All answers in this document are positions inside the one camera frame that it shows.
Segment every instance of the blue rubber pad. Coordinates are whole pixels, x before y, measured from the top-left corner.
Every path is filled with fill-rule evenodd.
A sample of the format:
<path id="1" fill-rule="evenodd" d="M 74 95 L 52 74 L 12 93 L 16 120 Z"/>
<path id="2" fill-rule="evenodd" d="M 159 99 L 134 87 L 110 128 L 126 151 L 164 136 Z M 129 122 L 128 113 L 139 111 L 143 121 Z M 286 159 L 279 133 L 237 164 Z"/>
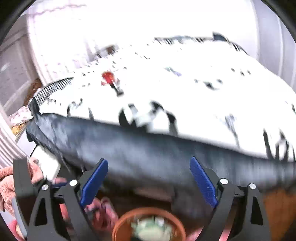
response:
<path id="1" fill-rule="evenodd" d="M 190 171 L 206 202 L 215 208 L 218 204 L 216 189 L 195 157 L 190 159 Z"/>
<path id="2" fill-rule="evenodd" d="M 81 191 L 80 205 L 85 207 L 90 205 L 98 193 L 103 180 L 108 172 L 108 162 L 104 159 L 97 169 L 93 172 Z"/>

